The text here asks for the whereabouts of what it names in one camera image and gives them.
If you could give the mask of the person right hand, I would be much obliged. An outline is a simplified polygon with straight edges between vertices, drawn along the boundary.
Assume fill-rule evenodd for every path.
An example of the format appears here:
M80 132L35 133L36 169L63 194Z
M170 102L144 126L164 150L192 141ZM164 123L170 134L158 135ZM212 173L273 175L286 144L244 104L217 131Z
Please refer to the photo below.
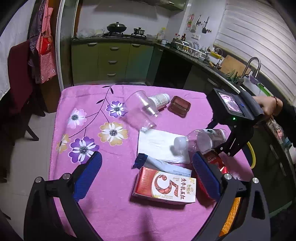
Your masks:
M283 102L275 96L254 96L254 100L260 105L266 118L279 115Z

